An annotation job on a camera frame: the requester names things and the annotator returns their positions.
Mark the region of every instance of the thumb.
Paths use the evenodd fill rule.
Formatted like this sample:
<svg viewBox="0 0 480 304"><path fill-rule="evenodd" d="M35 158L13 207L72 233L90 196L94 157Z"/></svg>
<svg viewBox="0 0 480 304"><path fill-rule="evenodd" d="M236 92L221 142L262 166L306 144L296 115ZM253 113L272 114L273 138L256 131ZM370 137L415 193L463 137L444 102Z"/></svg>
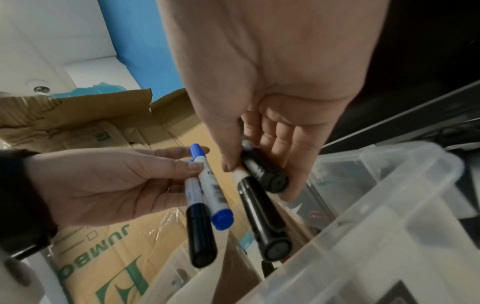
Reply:
<svg viewBox="0 0 480 304"><path fill-rule="evenodd" d="M186 179L199 175L204 169L203 163L150 155L142 155L138 160L142 171L139 174L145 179Z"/></svg>
<svg viewBox="0 0 480 304"><path fill-rule="evenodd" d="M220 149L223 171L233 171L240 162L242 152L242 131L238 120L215 124L205 121L205 125Z"/></svg>

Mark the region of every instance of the printed checkbox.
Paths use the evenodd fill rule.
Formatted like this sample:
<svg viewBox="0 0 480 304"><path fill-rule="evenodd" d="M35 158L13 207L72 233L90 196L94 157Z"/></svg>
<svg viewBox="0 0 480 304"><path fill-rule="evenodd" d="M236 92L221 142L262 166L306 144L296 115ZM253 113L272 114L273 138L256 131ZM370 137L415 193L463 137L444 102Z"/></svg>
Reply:
<svg viewBox="0 0 480 304"><path fill-rule="evenodd" d="M89 241L93 240L94 238L96 238L99 234L97 233L96 230L92 231L92 232L89 232L86 237L88 238Z"/></svg>

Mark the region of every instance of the hand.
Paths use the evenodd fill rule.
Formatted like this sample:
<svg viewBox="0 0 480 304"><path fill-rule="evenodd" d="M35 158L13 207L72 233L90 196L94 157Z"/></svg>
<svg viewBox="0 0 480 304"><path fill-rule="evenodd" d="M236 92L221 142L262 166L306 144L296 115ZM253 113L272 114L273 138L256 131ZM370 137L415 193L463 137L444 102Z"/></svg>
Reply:
<svg viewBox="0 0 480 304"><path fill-rule="evenodd" d="M388 0L159 0L179 73L218 144L238 164L241 131L285 167L294 200L363 86Z"/></svg>
<svg viewBox="0 0 480 304"><path fill-rule="evenodd" d="M185 205L184 180L203 170L179 160L189 156L188 147L78 149L29 157L25 167L57 225L100 226Z"/></svg>

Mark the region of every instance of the black marker cap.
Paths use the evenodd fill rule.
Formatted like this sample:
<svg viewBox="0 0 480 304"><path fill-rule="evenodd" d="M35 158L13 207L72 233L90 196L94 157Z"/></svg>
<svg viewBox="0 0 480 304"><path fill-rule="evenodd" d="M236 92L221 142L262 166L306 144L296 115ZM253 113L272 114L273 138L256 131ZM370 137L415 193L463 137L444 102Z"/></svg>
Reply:
<svg viewBox="0 0 480 304"><path fill-rule="evenodd" d="M289 256L292 241L285 222L259 182L246 177L238 184L238 192L263 259L273 262Z"/></svg>
<svg viewBox="0 0 480 304"><path fill-rule="evenodd" d="M242 162L245 168L254 176L260 185L270 193L280 193L289 185L287 173L258 147L248 140L242 141Z"/></svg>
<svg viewBox="0 0 480 304"><path fill-rule="evenodd" d="M197 203L188 207L186 220L191 264L196 268L212 264L218 250L207 205Z"/></svg>

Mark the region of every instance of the black sleeve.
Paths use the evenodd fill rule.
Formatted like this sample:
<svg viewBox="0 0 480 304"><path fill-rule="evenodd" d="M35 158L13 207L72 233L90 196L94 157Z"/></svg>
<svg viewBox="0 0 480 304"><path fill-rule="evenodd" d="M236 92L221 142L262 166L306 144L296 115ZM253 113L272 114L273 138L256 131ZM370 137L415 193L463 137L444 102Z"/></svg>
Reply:
<svg viewBox="0 0 480 304"><path fill-rule="evenodd" d="M57 232L24 168L24 158L35 154L0 151L0 247L18 259L47 247Z"/></svg>

